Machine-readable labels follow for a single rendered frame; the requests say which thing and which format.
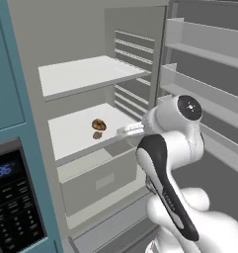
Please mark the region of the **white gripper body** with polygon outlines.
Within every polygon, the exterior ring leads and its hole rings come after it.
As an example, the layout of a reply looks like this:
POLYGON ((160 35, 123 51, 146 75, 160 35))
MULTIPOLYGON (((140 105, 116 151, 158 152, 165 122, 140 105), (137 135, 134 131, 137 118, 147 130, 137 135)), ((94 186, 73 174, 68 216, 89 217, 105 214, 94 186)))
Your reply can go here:
POLYGON ((117 135, 131 136, 144 133, 144 125, 142 122, 137 122, 123 126, 117 130, 117 135))

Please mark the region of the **white fridge shelf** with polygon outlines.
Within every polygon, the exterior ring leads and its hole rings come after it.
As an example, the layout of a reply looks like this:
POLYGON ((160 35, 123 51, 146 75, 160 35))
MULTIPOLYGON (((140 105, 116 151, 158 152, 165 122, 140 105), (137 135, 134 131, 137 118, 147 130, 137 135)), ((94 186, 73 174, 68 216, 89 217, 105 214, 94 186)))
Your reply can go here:
POLYGON ((61 166, 119 140, 117 130, 135 124, 119 109, 105 103, 48 121, 55 164, 61 166), (94 139, 92 122, 100 119, 107 129, 94 139))
POLYGON ((106 55, 39 67, 42 95, 46 102, 148 74, 147 70, 106 55))

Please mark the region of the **grey fridge drawer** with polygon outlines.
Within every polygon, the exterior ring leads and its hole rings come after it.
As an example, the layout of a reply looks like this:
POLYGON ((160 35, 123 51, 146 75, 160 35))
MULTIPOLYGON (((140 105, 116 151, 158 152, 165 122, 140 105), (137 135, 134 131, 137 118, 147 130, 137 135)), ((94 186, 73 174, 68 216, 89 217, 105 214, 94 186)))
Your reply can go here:
POLYGON ((116 142, 57 168, 65 212, 71 216, 136 179, 134 147, 116 142))

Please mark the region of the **grey fridge door shelf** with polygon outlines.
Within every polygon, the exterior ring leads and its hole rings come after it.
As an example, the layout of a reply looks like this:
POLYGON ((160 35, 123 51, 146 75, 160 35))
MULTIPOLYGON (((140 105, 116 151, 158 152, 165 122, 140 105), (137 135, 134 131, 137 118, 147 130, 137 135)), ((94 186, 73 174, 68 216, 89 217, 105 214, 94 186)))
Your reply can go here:
POLYGON ((163 129, 184 131, 192 142, 196 142, 196 134, 202 131, 206 151, 238 173, 238 144, 200 122, 202 108, 194 97, 159 98, 156 118, 163 129))
POLYGON ((178 72, 176 63, 161 67, 160 87, 194 97, 206 112, 238 128, 238 97, 178 72))
POLYGON ((168 19, 166 46, 238 68, 238 31, 168 19))

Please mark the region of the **grey fridge door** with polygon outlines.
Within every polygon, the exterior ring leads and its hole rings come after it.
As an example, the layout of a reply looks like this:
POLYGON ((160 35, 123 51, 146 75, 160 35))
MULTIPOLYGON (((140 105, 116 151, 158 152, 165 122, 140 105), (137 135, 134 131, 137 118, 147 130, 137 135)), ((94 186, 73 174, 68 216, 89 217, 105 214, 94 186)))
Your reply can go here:
MULTIPOLYGON (((238 31, 238 0, 170 0, 168 19, 238 31)), ((177 64, 177 71, 238 97, 238 68, 166 46, 163 65, 177 64)), ((164 91, 164 95, 173 95, 164 91)), ((238 144, 238 128, 202 112, 201 123, 238 144)), ((203 158, 174 172, 182 188, 200 187, 210 197, 210 208, 238 220, 238 173, 205 150, 203 158)))

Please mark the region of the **grey fridge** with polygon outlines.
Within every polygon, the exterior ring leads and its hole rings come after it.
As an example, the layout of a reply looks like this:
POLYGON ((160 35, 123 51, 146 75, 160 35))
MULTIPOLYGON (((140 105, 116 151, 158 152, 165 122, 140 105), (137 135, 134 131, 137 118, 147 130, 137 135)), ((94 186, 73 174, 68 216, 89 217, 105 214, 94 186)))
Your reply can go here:
POLYGON ((146 176, 67 216, 48 121, 109 104, 139 122, 156 104, 169 0, 9 0, 41 155, 66 253, 144 253, 155 225, 146 176), (106 55, 148 75, 45 101, 39 67, 106 55))

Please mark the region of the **teal cabinet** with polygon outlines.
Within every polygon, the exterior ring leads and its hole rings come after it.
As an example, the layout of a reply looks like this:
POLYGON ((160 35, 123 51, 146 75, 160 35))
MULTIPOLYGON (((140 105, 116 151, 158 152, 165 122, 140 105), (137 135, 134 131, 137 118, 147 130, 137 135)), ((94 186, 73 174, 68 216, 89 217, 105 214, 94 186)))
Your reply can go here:
POLYGON ((17 137, 24 149, 46 231, 46 238, 20 253, 63 253, 8 1, 0 0, 0 143, 17 137))

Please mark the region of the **black oven control panel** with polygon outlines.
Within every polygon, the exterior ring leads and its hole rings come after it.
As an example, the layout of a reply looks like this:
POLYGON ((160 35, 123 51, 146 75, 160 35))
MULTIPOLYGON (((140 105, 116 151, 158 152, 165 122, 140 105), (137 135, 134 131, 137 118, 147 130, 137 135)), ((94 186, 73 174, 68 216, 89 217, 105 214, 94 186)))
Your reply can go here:
POLYGON ((20 139, 0 143, 0 253, 20 253, 46 238, 20 139))

